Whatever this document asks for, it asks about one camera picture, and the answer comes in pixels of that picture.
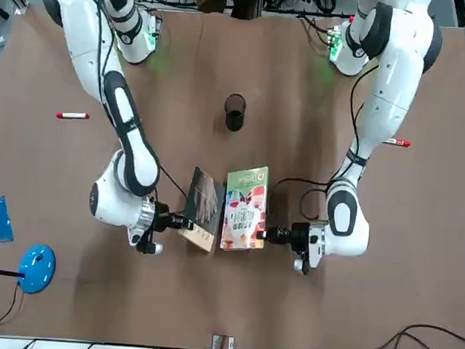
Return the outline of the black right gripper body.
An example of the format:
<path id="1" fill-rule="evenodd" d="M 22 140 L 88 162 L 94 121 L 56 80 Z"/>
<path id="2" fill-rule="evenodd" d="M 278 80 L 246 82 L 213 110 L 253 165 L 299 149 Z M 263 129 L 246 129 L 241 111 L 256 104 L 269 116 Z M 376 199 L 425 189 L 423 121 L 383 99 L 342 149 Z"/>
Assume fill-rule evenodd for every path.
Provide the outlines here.
<path id="1" fill-rule="evenodd" d="M 162 233 L 165 229 L 173 228 L 175 224 L 174 213 L 167 204 L 154 202 L 154 219 L 150 225 L 150 231 Z"/>

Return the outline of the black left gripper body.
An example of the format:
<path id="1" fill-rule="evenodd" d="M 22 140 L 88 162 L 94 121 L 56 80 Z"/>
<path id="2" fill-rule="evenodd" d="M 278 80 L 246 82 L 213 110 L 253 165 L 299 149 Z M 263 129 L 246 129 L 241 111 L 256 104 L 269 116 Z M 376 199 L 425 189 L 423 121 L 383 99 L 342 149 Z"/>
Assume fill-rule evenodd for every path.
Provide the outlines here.
<path id="1" fill-rule="evenodd" d="M 291 225 L 289 243 L 292 250 L 300 256 L 304 256 L 308 252 L 310 227 L 308 222 L 293 222 Z"/>

